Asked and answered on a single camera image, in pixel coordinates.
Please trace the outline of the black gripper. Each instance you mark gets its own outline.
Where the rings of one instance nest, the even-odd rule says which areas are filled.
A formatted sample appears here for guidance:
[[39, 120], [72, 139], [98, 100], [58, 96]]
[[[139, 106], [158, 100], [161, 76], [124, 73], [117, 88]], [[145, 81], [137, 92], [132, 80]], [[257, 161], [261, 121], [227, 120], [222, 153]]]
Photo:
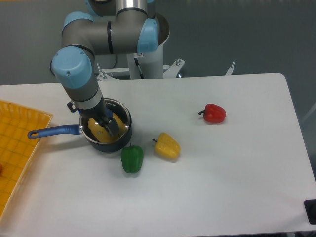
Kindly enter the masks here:
[[94, 119], [98, 126], [97, 134], [112, 137], [118, 134], [119, 126], [114, 118], [111, 118], [111, 111], [106, 107], [105, 100], [101, 98], [99, 102], [88, 109], [83, 109], [75, 105], [74, 101], [67, 104], [68, 109], [72, 112], [78, 112], [85, 119]]

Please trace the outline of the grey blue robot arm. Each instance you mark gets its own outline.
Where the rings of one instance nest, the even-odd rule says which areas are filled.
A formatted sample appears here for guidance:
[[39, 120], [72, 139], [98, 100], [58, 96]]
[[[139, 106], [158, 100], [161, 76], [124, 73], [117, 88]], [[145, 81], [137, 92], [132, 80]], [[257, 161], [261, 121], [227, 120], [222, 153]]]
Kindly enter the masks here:
[[62, 47], [51, 61], [51, 71], [86, 119], [94, 119], [114, 136], [119, 127], [106, 114], [106, 104], [94, 77], [94, 57], [107, 54], [141, 54], [158, 47], [158, 30], [149, 17], [148, 0], [88, 0], [98, 16], [113, 13], [115, 20], [95, 22], [93, 16], [72, 12], [64, 21]]

